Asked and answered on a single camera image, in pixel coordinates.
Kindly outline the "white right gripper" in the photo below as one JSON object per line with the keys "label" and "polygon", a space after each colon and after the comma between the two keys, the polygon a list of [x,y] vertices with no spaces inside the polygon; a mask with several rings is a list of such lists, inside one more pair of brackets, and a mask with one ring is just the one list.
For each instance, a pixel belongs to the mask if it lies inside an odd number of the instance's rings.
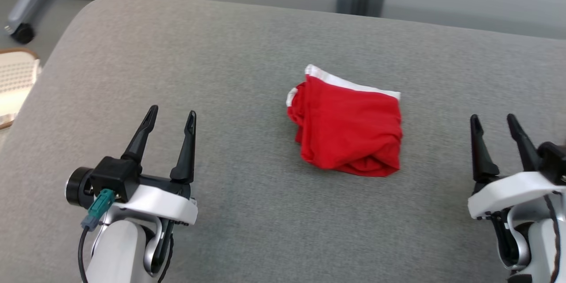
{"label": "white right gripper", "polygon": [[468,211],[474,219],[487,216],[487,212],[499,212],[554,191],[565,192],[564,185],[554,184],[537,172],[540,157],[516,116],[508,114],[507,122],[511,137],[517,144],[524,172],[491,182],[498,177],[500,171],[491,160],[483,140],[484,130],[479,117],[473,114],[470,118],[473,180],[477,183],[489,183],[468,199]]}

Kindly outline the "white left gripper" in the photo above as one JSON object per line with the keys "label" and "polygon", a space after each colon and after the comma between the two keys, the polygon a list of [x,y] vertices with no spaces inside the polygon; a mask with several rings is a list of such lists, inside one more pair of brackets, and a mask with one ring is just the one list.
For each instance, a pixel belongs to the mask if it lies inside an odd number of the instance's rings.
{"label": "white left gripper", "polygon": [[[158,105],[150,106],[128,147],[121,155],[122,160],[140,163],[150,132],[157,119]],[[182,225],[194,225],[198,216],[196,200],[191,196],[194,181],[196,148],[196,112],[190,111],[184,126],[184,141],[176,166],[171,169],[170,178],[140,176],[140,184],[126,203],[115,202],[115,207],[141,213],[146,216],[172,220]]]}

